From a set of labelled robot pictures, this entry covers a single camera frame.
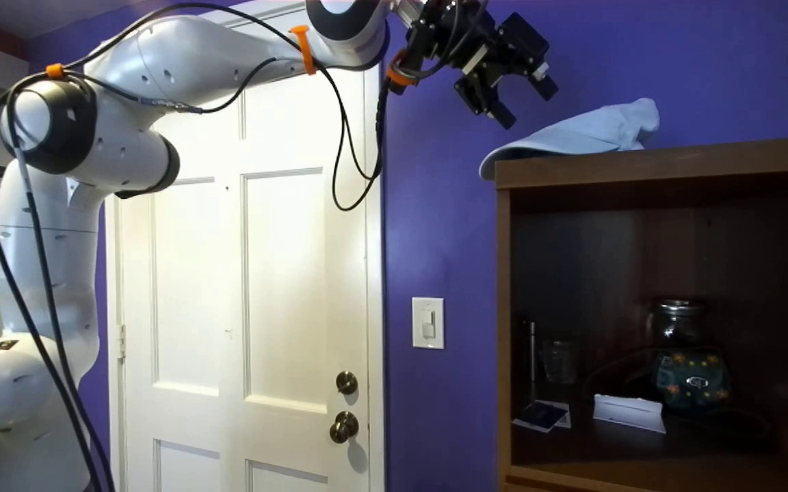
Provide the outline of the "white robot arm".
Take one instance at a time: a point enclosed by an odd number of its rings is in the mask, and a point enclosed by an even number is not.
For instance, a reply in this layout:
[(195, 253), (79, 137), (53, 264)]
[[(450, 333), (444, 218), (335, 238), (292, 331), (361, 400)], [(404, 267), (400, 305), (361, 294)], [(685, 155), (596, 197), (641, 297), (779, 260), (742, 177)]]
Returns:
[(0, 95), (0, 492), (113, 492), (94, 468), (79, 380), (99, 359), (99, 210), (165, 192), (181, 171), (153, 122), (209, 114), (244, 91), (314, 70), (388, 69), (404, 91), (444, 65), (462, 100), (503, 125), (510, 74), (544, 99), (549, 40), (488, 0), (303, 0), (306, 18), (220, 24), (181, 0), (139, 17), (88, 54), (21, 76)]

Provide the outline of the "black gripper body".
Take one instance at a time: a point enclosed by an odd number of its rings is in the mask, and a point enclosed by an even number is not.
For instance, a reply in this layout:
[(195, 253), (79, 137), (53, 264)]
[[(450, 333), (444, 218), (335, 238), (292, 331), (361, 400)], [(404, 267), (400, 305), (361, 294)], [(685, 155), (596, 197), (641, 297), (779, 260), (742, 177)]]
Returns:
[(458, 69), (458, 92), (485, 103), (503, 76), (526, 76), (548, 65), (548, 39), (526, 17), (496, 22), (491, 0), (424, 0), (407, 22), (404, 47), (385, 69), (385, 85), (402, 92), (441, 69)]

